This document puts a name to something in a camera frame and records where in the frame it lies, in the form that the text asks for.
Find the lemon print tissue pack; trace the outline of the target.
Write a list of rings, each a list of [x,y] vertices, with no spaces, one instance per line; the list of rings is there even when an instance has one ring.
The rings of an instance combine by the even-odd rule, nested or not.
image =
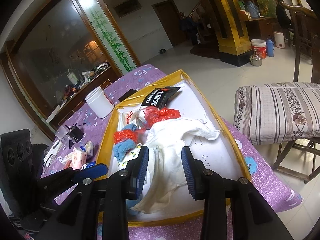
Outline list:
[[[127,163],[132,160],[132,159],[136,159],[139,155],[140,149],[139,148],[135,148],[129,152],[127,152],[127,154],[125,154],[124,160],[122,162],[118,162],[117,165],[117,170],[122,170],[125,169],[127,166]]]

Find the pink rose tissue pack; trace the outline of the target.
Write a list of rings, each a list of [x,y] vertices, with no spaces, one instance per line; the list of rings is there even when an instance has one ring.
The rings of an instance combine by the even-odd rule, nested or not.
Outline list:
[[[83,151],[80,148],[73,148],[72,153],[69,154],[69,167],[74,170],[81,169],[82,166],[86,163],[87,160],[87,152]]]

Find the red white bucket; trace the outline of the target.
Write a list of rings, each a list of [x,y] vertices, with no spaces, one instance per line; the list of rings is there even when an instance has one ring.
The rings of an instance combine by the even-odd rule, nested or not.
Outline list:
[[[267,57],[266,41],[261,39],[251,39],[251,46],[253,50],[259,50],[261,58],[264,60]]]

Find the seated person in black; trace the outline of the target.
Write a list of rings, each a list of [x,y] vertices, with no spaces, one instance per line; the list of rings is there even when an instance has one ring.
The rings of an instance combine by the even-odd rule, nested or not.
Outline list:
[[[282,29],[292,30],[292,22],[290,18],[287,16],[285,8],[280,5],[280,2],[283,0],[278,0],[278,4],[276,6],[276,16],[279,22],[279,25]]]

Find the yellow cardboard box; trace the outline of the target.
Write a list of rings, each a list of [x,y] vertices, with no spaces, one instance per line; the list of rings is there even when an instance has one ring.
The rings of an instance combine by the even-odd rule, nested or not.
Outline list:
[[[177,87],[168,107],[180,112],[178,119],[155,123],[141,143],[149,148],[149,162],[142,201],[136,214],[128,218],[129,226],[163,226],[196,219],[203,213],[204,202],[190,195],[183,172],[181,150],[188,146],[195,159],[221,177],[237,180],[251,175],[237,143],[223,120],[191,78],[178,70],[139,90],[119,103],[109,119],[97,163],[108,166],[108,174],[122,170],[137,157],[138,150],[126,154],[124,161],[114,157],[113,136],[127,123],[126,114],[138,115],[143,100],[157,88]]]

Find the blue thermos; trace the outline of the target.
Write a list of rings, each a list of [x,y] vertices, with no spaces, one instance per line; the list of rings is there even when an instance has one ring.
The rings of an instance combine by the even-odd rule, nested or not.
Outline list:
[[[266,39],[266,53],[269,57],[274,57],[274,42],[270,39]]]

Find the long white plastic packet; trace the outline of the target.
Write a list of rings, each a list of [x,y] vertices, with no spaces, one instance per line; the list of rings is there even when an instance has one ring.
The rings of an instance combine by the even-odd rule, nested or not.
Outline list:
[[[142,128],[141,124],[138,121],[139,109],[135,108],[124,108],[120,111],[119,114],[119,123],[121,127],[125,127],[129,124],[135,124],[138,128]]]

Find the striped cushion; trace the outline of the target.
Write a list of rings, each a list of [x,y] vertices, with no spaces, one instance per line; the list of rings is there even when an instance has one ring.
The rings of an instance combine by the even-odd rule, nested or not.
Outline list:
[[[280,82],[239,87],[233,125],[253,145],[319,137],[319,84]]]

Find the white cloth towel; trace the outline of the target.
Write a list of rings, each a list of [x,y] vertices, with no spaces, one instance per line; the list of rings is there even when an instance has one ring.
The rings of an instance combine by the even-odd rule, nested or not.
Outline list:
[[[207,127],[199,119],[169,119],[155,123],[149,130],[145,146],[161,150],[174,146],[181,151],[184,146],[190,146],[194,137],[202,137],[209,141],[216,140],[220,135],[219,129]]]

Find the black snack packet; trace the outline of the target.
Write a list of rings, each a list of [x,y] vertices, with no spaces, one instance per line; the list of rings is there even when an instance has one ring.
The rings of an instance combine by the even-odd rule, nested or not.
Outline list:
[[[167,101],[180,90],[180,87],[163,87],[156,88],[149,93],[142,101],[141,106],[153,106],[162,109],[167,105]]]

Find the blue cloth red bag bundle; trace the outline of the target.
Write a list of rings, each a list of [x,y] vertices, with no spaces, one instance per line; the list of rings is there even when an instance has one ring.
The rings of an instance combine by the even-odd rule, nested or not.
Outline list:
[[[113,135],[113,156],[122,162],[125,155],[143,141],[146,128],[138,128],[135,124],[128,124]]]

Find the metal kettle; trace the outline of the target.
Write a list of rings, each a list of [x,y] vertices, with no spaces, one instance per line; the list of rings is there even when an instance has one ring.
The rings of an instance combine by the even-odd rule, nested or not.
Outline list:
[[[260,50],[257,48],[254,49],[253,55],[249,58],[250,64],[256,67],[260,67],[262,65],[263,59]]]

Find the purple floral tablecloth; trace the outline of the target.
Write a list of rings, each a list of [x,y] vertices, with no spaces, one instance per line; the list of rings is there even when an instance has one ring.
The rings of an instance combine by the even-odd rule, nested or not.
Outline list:
[[[276,212],[287,211],[302,202],[300,194],[278,179],[249,140],[217,114],[197,85],[181,70],[165,75],[150,64],[141,66],[106,88],[106,96],[115,103],[107,117],[100,118],[89,105],[83,105],[66,125],[80,125],[84,132],[80,144],[93,142],[95,162],[105,164],[108,174],[114,174],[127,165],[114,157],[114,133],[135,121],[143,100],[154,89],[167,86],[179,88],[167,107],[178,110],[182,118],[192,120],[194,127],[203,129],[202,133],[176,137],[174,142],[180,147],[189,146],[196,159],[223,178],[250,180]],[[173,187],[166,207],[128,218],[129,237],[199,239],[203,208],[204,202],[194,200],[183,181]]]

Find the small gold blue packet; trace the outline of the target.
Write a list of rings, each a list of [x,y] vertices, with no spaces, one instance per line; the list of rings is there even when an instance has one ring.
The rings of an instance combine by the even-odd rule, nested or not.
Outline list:
[[[87,160],[94,157],[94,145],[93,142],[88,141],[85,144],[85,152],[87,153]]]

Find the black round device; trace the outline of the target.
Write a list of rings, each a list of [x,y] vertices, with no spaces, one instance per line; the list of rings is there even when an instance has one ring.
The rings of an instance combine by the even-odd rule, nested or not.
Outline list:
[[[72,148],[72,146],[76,143],[79,143],[81,139],[84,136],[84,132],[77,126],[73,125],[69,127],[68,125],[65,125],[67,128],[67,142],[69,149]]]

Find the white plastic jar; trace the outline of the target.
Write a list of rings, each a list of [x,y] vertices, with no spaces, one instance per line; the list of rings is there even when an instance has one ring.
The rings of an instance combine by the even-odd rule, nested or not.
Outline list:
[[[103,89],[99,86],[85,97],[85,102],[101,119],[108,116],[114,109],[114,104],[108,99]]]

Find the wooden glass cabinet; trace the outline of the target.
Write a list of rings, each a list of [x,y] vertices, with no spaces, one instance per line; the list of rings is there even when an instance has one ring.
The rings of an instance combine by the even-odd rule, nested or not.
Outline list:
[[[90,89],[140,61],[104,0],[20,0],[1,33],[1,64],[22,108],[52,137]]]

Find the clear plastic cup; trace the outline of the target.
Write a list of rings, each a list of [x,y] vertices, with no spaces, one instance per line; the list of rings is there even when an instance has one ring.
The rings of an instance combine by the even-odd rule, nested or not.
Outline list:
[[[60,126],[56,133],[55,133],[55,136],[57,137],[57,139],[63,141],[63,140],[66,140],[67,139],[67,135],[68,135],[68,128],[65,127],[65,126]]]

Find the black smartphone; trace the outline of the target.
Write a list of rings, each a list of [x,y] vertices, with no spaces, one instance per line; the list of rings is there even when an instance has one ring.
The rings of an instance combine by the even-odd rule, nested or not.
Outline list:
[[[126,100],[127,98],[131,97],[133,94],[135,94],[137,92],[137,90],[135,89],[129,89],[126,93],[124,93],[119,99],[119,102],[123,102],[124,100]]]

